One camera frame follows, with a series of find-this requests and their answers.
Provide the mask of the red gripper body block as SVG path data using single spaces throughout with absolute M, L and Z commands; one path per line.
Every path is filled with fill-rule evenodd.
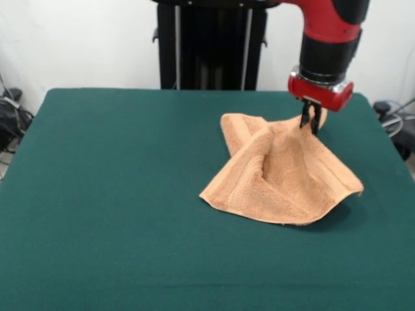
M 317 84 L 300 74 L 295 65 L 288 80 L 288 90 L 297 99 L 315 102 L 321 107 L 338 112 L 346 106 L 353 95 L 354 83 L 343 80 L 333 86 Z

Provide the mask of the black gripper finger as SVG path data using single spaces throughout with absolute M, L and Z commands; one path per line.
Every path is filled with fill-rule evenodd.
M 311 131 L 313 135 L 317 135 L 320 128 L 320 120 L 322 117 L 322 107 L 319 104 L 311 104 L 313 107 L 313 117 L 311 118 Z
M 300 120 L 300 128 L 303 128 L 311 121 L 309 110 L 311 108 L 311 102 L 309 100 L 303 100 L 302 115 Z

